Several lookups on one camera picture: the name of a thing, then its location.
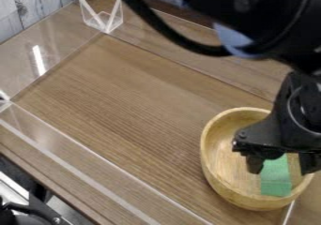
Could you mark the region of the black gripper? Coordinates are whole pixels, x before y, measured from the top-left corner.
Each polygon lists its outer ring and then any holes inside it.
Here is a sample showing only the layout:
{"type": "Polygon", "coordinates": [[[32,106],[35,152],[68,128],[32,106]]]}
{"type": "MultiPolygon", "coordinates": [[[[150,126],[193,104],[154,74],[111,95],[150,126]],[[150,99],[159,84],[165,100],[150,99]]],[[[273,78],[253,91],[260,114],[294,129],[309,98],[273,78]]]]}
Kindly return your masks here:
{"type": "Polygon", "coordinates": [[[265,119],[241,127],[233,138],[233,152],[246,156],[248,170],[260,174],[266,159],[298,153],[301,174],[321,171],[321,132],[304,127],[292,117],[265,119]]]}

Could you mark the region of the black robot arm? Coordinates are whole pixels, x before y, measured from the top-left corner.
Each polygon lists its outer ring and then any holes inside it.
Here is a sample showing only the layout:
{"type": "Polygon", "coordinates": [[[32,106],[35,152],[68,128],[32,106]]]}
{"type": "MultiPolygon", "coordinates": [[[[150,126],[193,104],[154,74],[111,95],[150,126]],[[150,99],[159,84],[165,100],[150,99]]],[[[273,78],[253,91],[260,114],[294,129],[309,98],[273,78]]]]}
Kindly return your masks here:
{"type": "Polygon", "coordinates": [[[145,0],[123,0],[174,44],[207,56],[276,59],[292,68],[268,118],[241,127],[231,150],[250,173],[286,153],[298,155],[302,174],[321,171],[321,0],[183,0],[213,19],[218,45],[182,36],[145,0]]]}

